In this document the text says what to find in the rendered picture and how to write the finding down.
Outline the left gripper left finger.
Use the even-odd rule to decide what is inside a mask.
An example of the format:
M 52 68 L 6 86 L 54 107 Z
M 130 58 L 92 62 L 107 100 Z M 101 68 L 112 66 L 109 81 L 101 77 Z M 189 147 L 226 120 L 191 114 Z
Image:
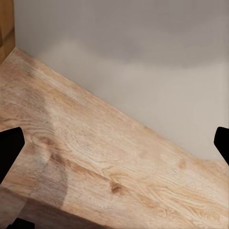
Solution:
M 25 145 L 21 127 L 0 132 L 0 184 Z

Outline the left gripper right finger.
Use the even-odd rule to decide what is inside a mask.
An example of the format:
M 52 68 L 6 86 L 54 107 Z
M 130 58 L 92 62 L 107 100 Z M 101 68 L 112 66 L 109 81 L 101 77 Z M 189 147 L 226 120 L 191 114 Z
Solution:
M 214 144 L 223 156 L 224 160 L 229 165 L 229 129 L 218 127 L 215 138 Z

